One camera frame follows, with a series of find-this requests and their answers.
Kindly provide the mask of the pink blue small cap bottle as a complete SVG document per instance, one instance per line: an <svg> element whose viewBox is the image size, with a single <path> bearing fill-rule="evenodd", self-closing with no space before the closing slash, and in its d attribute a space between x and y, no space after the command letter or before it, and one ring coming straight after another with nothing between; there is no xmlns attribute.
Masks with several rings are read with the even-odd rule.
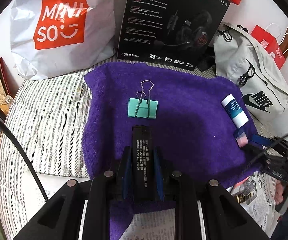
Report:
<svg viewBox="0 0 288 240"><path fill-rule="evenodd" d="M244 146L246 146L249 143L247 135L246 135L243 127L236 129L233 133L233 136L237 142L237 145L240 148L243 148Z"/></svg>

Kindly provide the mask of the black rectangular lighter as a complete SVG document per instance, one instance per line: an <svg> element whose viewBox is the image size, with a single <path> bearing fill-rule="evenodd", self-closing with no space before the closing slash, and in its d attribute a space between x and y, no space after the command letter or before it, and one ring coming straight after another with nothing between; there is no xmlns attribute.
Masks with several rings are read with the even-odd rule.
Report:
<svg viewBox="0 0 288 240"><path fill-rule="evenodd" d="M153 201L155 200L156 182L150 127L134 126L131 142L133 200L136 203Z"/></svg>

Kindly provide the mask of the white blue bottle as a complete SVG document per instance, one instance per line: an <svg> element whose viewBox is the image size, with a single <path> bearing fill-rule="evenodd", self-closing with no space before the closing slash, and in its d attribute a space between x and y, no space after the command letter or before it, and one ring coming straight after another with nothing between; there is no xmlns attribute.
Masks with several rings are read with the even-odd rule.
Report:
<svg viewBox="0 0 288 240"><path fill-rule="evenodd" d="M229 115L236 128L239 129L248 121L248 117L232 94L229 94L221 101L226 113Z"/></svg>

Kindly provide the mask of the green binder clip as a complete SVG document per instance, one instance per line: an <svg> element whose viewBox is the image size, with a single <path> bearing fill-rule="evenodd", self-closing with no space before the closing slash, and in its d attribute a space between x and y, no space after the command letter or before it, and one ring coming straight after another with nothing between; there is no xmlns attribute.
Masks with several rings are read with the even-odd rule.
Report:
<svg viewBox="0 0 288 240"><path fill-rule="evenodd" d="M145 93L144 83L151 84L148 93ZM137 98L130 98L128 101L128 117L156 119L158 101L151 99L151 91L154 88L154 83L150 80L143 80L140 86L141 90L135 93Z"/></svg>

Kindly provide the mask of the clear plastic cap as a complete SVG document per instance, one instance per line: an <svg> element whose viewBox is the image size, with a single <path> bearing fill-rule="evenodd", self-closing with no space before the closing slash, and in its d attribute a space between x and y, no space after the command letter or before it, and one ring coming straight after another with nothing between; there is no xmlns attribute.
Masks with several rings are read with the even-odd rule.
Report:
<svg viewBox="0 0 288 240"><path fill-rule="evenodd" d="M255 188L255 185L252 183L252 181L246 180L243 183L243 194L248 195L250 194Z"/></svg>

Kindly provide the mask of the pink white tube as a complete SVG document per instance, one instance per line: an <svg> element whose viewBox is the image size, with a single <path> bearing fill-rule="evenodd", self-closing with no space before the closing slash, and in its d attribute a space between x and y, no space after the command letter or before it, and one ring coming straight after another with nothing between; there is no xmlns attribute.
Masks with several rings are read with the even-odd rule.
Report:
<svg viewBox="0 0 288 240"><path fill-rule="evenodd" d="M239 187L240 185L242 185L245 181L247 181L247 180L249 179L249 177L250 177L250 176L248 176L247 178L243 179L242 181L236 183L233 188Z"/></svg>

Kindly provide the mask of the dark brown gold stick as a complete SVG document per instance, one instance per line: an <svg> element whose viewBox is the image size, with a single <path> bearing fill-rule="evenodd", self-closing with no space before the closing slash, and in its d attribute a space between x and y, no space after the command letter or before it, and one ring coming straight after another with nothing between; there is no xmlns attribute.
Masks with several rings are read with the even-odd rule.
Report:
<svg viewBox="0 0 288 240"><path fill-rule="evenodd" d="M247 205L249 205L251 203L251 198L253 197L253 193L249 193L247 195L244 195L243 193L239 193L239 194L236 194L234 196L235 200L241 204L241 203L245 203Z"/></svg>

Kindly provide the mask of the newspaper sheet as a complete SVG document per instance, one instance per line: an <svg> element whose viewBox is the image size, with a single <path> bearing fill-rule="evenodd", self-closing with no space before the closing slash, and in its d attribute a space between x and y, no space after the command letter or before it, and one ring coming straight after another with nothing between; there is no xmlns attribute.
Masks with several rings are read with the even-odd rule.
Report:
<svg viewBox="0 0 288 240"><path fill-rule="evenodd" d="M277 226L275 210L277 180L255 172L248 179L255 185L249 205L234 196L243 193L243 184L232 190L232 197L220 186L206 188L208 197L198 201L202 239L270 239ZM174 239L175 209L137 213L121 239Z"/></svg>

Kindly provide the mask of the purple towel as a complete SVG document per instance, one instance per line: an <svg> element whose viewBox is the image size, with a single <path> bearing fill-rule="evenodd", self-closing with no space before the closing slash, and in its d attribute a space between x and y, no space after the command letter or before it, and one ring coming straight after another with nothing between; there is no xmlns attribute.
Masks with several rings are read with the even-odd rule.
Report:
<svg viewBox="0 0 288 240"><path fill-rule="evenodd" d="M144 63L109 62L87 73L92 92L82 137L87 170L95 177L108 170L131 144L132 128L151 128L153 144L174 167L197 181L218 180L224 187L259 169L238 147L235 125L221 101L232 94L243 105L240 89L224 77L207 79ZM154 83L151 99L158 101L156 119L129 118L128 101L137 98L140 83Z"/></svg>

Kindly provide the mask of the grey Nike waist bag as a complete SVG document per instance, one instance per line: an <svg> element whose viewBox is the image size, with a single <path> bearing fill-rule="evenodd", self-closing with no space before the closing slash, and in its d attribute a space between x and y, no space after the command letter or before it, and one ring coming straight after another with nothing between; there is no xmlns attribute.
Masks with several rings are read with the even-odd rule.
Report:
<svg viewBox="0 0 288 240"><path fill-rule="evenodd" d="M288 108L288 85L273 58L240 25L223 22L215 35L216 75L241 90L248 111L261 123Z"/></svg>

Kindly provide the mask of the small red paper bag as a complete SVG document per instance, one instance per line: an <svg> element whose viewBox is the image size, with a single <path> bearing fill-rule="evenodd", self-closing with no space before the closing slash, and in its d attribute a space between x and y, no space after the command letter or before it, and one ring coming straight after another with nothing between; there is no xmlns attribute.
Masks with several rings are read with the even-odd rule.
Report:
<svg viewBox="0 0 288 240"><path fill-rule="evenodd" d="M273 58L277 67L281 69L286 61L280 48L282 41L278 42L277 38L268 31L268 28L271 25L273 25L273 23L269 24L265 29L259 25L255 25L253 31L251 32L251 36L261 44L266 52Z"/></svg>

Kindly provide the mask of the black headset box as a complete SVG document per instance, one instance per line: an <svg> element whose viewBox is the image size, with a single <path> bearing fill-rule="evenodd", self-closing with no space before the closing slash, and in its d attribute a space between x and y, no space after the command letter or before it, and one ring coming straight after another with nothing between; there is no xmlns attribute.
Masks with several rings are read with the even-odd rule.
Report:
<svg viewBox="0 0 288 240"><path fill-rule="evenodd" d="M194 70L229 0L126 0L117 57Z"/></svg>

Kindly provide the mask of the white Miniso plastic bag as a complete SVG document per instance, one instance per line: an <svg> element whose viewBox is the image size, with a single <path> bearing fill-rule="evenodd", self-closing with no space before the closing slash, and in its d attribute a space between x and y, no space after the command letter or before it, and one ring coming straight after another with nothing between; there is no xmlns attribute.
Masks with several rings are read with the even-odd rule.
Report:
<svg viewBox="0 0 288 240"><path fill-rule="evenodd" d="M113 0L14 0L10 49L24 79L43 80L114 54Z"/></svg>

